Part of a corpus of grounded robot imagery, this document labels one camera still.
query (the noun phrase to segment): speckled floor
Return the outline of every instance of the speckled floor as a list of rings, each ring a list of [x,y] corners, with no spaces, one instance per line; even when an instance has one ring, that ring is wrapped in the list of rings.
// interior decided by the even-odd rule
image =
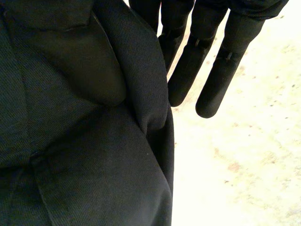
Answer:
[[[301,226],[300,7],[290,0],[265,23],[218,113],[202,119],[195,103],[221,24],[185,102],[173,109],[173,226]]]

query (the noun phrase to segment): finger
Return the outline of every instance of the finger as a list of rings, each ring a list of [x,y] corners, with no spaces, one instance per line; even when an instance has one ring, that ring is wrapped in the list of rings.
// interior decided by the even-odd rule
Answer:
[[[206,58],[227,8],[209,8],[197,2],[192,12],[191,33],[181,58],[168,82],[171,106],[180,105],[186,98]]]
[[[263,24],[264,21],[230,13],[222,46],[196,104],[199,116],[210,118],[216,114],[248,45]]]
[[[163,30],[159,42],[167,71],[184,38],[188,15],[193,5],[194,0],[162,0]]]

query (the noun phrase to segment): black jacket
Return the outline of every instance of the black jacket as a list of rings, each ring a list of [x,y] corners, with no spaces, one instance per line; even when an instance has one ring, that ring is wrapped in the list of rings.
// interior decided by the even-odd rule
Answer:
[[[155,33],[122,0],[54,5],[49,18],[93,7],[127,85],[126,100],[108,107],[79,97],[12,37],[3,17],[11,6],[0,3],[0,225],[171,225],[173,119]]]

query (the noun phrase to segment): hand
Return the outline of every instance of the hand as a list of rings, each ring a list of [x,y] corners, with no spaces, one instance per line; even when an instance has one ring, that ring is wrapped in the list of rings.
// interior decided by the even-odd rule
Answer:
[[[214,116],[248,45],[260,33],[264,21],[277,16],[287,2],[288,0],[196,0],[188,43],[168,82],[171,106],[178,106],[184,101],[212,46],[218,26],[230,8],[224,40],[196,104],[198,115],[204,118]],[[132,7],[138,13],[143,11],[142,4],[132,3]],[[167,70],[183,40],[192,7],[193,0],[162,0],[163,31],[159,41]],[[155,16],[147,19],[151,24],[155,21]]]

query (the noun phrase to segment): stone floor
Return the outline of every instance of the stone floor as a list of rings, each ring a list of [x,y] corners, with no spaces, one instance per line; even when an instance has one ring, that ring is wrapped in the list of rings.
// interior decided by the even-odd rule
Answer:
[[[265,23],[218,113],[202,119],[195,103],[221,24],[185,102],[173,109],[173,226],[301,226],[300,7],[290,0]]]

